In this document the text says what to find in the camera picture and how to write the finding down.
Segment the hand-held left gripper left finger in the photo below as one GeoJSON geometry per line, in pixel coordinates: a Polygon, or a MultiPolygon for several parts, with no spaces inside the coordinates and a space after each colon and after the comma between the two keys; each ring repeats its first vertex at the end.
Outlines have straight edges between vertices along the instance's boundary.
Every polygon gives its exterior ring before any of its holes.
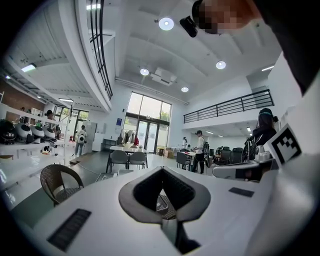
{"type": "Polygon", "coordinates": [[[163,168],[157,167],[125,184],[119,191],[122,209],[134,220],[144,224],[161,224],[157,201],[163,189],[163,168]]]}

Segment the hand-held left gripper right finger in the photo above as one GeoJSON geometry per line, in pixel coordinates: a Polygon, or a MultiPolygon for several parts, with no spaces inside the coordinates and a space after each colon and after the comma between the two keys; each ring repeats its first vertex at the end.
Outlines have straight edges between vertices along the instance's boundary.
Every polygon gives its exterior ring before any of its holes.
{"type": "Polygon", "coordinates": [[[204,185],[166,166],[162,168],[162,189],[176,211],[178,222],[199,219],[211,201],[204,185]]]}

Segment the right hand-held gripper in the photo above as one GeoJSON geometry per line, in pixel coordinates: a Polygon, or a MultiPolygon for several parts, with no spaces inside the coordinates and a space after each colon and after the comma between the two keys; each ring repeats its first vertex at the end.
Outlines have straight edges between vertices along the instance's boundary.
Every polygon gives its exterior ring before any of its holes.
{"type": "Polygon", "coordinates": [[[266,133],[251,137],[246,142],[247,155],[243,162],[216,166],[212,174],[216,178],[259,181],[264,173],[277,170],[302,151],[288,124],[273,135],[264,145],[257,145],[266,133]]]}

